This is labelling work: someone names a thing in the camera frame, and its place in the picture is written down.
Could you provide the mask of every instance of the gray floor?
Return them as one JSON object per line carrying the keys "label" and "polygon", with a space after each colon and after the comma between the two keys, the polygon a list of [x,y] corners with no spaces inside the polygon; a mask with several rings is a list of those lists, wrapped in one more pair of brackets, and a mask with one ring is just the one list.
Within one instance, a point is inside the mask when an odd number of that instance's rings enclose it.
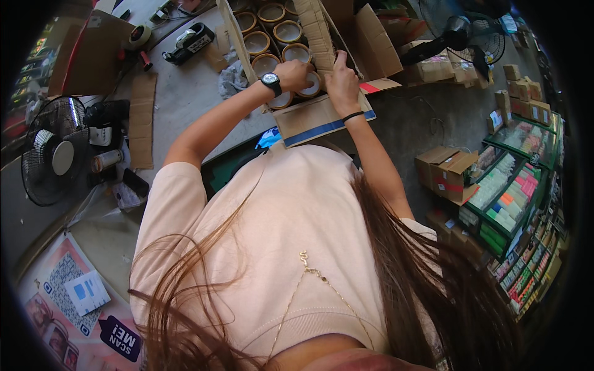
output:
{"label": "gray floor", "polygon": [[[494,92],[507,88],[502,65],[517,64],[522,76],[528,75],[542,84],[535,59],[536,48],[534,44],[530,48],[516,49],[506,38],[505,53],[493,70],[495,84],[484,90],[435,83],[399,87],[368,96],[377,115],[370,125],[394,161],[410,207],[420,222],[425,222],[425,213],[433,205],[447,208],[453,204],[443,202],[444,199],[421,186],[413,159],[438,145],[466,147],[471,151],[482,148],[481,141],[488,135],[486,118],[497,108]],[[431,120],[433,117],[443,120],[443,127]],[[346,130],[330,134],[325,139],[347,153],[356,153]]]}

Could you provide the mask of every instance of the scan me sign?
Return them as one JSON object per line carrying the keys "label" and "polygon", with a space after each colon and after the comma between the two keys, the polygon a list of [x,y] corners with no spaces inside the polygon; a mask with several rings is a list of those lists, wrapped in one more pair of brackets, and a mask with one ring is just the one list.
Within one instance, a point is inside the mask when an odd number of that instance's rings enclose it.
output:
{"label": "scan me sign", "polygon": [[136,362],[140,354],[140,337],[124,326],[114,316],[99,320],[101,326],[101,340],[113,350],[126,357],[131,362]]}

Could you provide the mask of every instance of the candle jar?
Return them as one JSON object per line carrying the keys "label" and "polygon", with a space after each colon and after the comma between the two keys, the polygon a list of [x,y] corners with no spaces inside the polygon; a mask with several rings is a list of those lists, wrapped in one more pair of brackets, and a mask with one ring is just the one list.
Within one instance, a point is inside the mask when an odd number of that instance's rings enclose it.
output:
{"label": "candle jar", "polygon": [[282,53],[283,62],[297,59],[303,63],[311,62],[311,53],[309,49],[300,43],[288,44]]}
{"label": "candle jar", "polygon": [[289,106],[289,104],[291,104],[294,96],[295,96],[295,93],[293,93],[292,91],[285,91],[283,94],[279,95],[278,97],[276,97],[273,100],[271,100],[270,102],[268,102],[268,105],[272,109],[286,108]]}
{"label": "candle jar", "polygon": [[229,0],[229,6],[233,14],[239,14],[248,10],[250,2],[249,0]]}
{"label": "candle jar", "polygon": [[303,30],[297,22],[287,20],[274,26],[273,34],[276,43],[284,49],[288,44],[298,43],[303,36]]}
{"label": "candle jar", "polygon": [[320,87],[321,87],[320,75],[318,75],[316,72],[308,72],[306,80],[312,81],[314,83],[314,86],[312,86],[311,88],[299,90],[297,92],[297,95],[299,95],[301,97],[306,97],[306,98],[315,97],[320,92]]}
{"label": "candle jar", "polygon": [[244,43],[249,55],[256,56],[268,50],[270,38],[262,31],[254,31],[244,36]]}
{"label": "candle jar", "polygon": [[267,4],[258,10],[258,18],[262,21],[264,26],[270,30],[283,20],[285,14],[285,7],[275,2]]}
{"label": "candle jar", "polygon": [[239,29],[243,35],[247,35],[248,33],[254,31],[256,27],[256,16],[254,13],[251,12],[243,12],[235,15],[237,19],[237,23],[239,24]]}
{"label": "candle jar", "polygon": [[297,14],[297,10],[295,10],[295,4],[293,4],[293,0],[287,0],[285,2],[285,18],[288,20],[292,20],[297,22],[299,20],[299,15]]}
{"label": "candle jar", "polygon": [[256,76],[261,78],[269,72],[274,72],[274,68],[279,63],[280,60],[275,55],[268,53],[260,54],[252,61],[252,69],[256,73]]}

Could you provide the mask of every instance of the poster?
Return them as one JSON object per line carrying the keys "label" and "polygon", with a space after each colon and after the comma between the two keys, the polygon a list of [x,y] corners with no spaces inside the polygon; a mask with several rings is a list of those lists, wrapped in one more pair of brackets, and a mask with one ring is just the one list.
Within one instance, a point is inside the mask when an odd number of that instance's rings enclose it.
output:
{"label": "poster", "polygon": [[102,280],[111,300],[80,316],[66,292],[66,282],[94,269],[73,236],[60,234],[19,283],[21,303],[64,370],[142,370],[142,340],[128,302]]}

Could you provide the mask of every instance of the gray cloth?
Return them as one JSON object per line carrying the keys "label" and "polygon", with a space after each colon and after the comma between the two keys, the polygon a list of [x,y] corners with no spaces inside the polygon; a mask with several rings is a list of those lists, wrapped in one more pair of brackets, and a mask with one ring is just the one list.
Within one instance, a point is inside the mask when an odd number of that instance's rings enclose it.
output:
{"label": "gray cloth", "polygon": [[244,67],[239,60],[221,71],[219,75],[219,94],[223,99],[231,98],[248,87],[248,79],[242,75],[243,72]]}

